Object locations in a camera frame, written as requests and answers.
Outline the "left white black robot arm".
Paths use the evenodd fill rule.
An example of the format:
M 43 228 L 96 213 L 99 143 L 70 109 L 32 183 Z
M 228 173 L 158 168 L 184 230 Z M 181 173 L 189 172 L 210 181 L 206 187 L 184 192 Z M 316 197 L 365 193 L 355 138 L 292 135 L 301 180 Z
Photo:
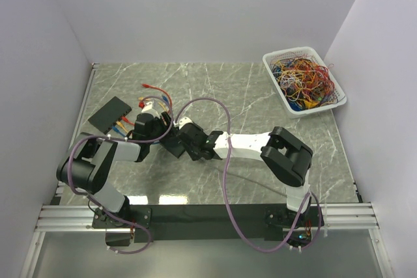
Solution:
M 137 219 L 128 197 L 108 182 L 111 166 L 114 161 L 142 162 L 151 145 L 168 135 L 172 126 L 169 113 L 157 115 L 143 111 L 136 118 L 131 138 L 116 140 L 81 133 L 58 165 L 56 177 L 75 194 L 86 195 L 101 206 L 116 227 L 123 227 Z

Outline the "black network switch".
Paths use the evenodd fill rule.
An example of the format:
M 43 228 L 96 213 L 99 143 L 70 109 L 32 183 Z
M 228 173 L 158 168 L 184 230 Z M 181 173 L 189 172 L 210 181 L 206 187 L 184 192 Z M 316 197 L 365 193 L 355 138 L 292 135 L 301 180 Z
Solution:
M 174 135 L 167 135 L 160 139 L 160 144 L 176 158 L 180 158 L 185 152 L 181 141 Z
M 132 108 L 127 103 L 114 96 L 88 118 L 88 122 L 106 135 L 117 122 L 120 122 L 131 111 Z

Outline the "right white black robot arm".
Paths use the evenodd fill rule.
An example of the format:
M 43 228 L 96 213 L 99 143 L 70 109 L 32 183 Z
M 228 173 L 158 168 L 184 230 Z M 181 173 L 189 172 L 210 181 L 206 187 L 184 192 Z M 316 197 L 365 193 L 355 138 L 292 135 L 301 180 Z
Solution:
M 203 128 L 189 118 L 180 119 L 177 134 L 192 160 L 225 160 L 242 158 L 262 161 L 274 176 L 285 185 L 287 219 L 301 225 L 309 218 L 311 199 L 309 170 L 313 151 L 291 132 L 280 126 L 271 132 L 258 134 L 231 134 Z

